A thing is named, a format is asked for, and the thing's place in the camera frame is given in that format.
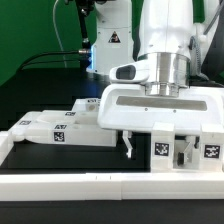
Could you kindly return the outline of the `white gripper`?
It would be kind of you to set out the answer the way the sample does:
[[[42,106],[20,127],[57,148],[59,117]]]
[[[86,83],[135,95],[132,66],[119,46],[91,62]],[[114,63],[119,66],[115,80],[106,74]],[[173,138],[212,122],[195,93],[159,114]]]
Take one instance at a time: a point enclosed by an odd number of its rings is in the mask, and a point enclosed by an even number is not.
[[[178,97],[147,96],[138,84],[111,84],[103,92],[98,124],[124,131],[127,157],[132,157],[132,132],[150,133],[155,123],[174,126],[176,135],[198,135],[202,125],[224,125],[224,88],[190,87]],[[192,162],[195,136],[178,141],[177,164]]]

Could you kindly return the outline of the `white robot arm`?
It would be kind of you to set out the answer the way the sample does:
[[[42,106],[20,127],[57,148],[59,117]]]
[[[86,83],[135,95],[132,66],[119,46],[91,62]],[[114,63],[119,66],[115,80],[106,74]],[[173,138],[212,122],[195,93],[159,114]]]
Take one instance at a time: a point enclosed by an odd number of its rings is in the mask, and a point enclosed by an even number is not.
[[[220,0],[144,0],[139,34],[131,38],[126,0],[97,6],[97,40],[89,71],[108,85],[98,112],[103,129],[125,141],[147,133],[153,170],[220,171],[224,157],[224,87],[201,71],[218,26]]]

